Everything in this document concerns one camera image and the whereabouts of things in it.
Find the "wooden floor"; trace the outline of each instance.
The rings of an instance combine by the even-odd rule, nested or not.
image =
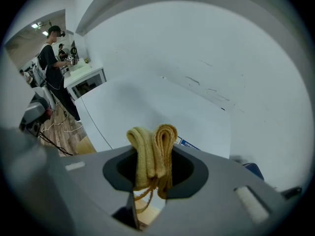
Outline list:
[[[70,115],[66,110],[67,118],[65,120],[65,116],[63,114],[64,106],[61,103],[58,103],[56,106],[56,110],[54,111],[53,115],[51,116],[50,120],[47,120],[41,127],[41,130],[43,130],[43,134],[49,138],[53,143],[55,143],[57,146],[65,148],[65,150],[70,154],[77,154],[76,146],[77,144],[87,135],[85,133],[84,128],[80,128],[78,130],[75,130],[82,126],[81,123],[77,123],[72,115]],[[51,126],[54,124],[60,124],[62,121],[63,125],[59,126]],[[51,146],[51,144],[47,143],[46,141],[42,140],[40,137],[41,143],[43,145]]]

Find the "gray machine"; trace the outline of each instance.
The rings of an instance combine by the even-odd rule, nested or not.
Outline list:
[[[282,196],[240,164],[175,145],[166,206],[141,232],[132,193],[137,154],[131,146],[60,157],[56,148],[19,130],[2,130],[1,137],[10,189],[57,235],[260,235],[283,216]],[[252,201],[237,195],[244,186],[267,212],[260,223],[253,219]]]

